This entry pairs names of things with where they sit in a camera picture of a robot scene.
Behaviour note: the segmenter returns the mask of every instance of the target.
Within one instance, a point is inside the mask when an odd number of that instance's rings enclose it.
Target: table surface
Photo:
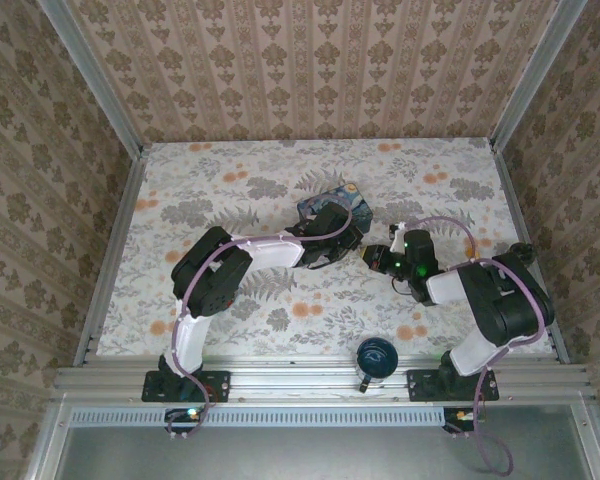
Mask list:
[[[430,215],[467,224],[483,257],[517,241],[484,138],[156,144],[97,354],[164,352],[176,317],[171,270],[208,228],[277,233],[298,221],[298,201],[347,183],[373,211],[363,245],[388,245],[390,224]],[[428,228],[441,267],[467,259],[459,228]],[[370,271],[358,252],[318,271],[254,272],[234,305],[214,317],[204,354],[351,355],[365,338],[381,336],[401,355],[438,355],[475,325],[468,303],[424,307],[395,293],[390,280]],[[545,335],[512,353],[551,351]]]

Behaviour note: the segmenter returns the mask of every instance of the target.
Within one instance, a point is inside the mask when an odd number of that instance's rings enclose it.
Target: patterned wallpaper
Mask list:
[[[0,479],[73,359],[128,167],[36,2],[0,0]]]
[[[600,402],[600,0],[590,0],[504,156],[576,361]]]
[[[488,136],[557,0],[69,0],[144,143]]]

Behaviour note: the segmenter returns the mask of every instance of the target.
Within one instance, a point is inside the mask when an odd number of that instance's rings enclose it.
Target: mug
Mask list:
[[[384,338],[369,338],[358,347],[357,363],[356,371],[362,379],[359,390],[365,393],[369,383],[381,383],[396,371],[398,352]]]

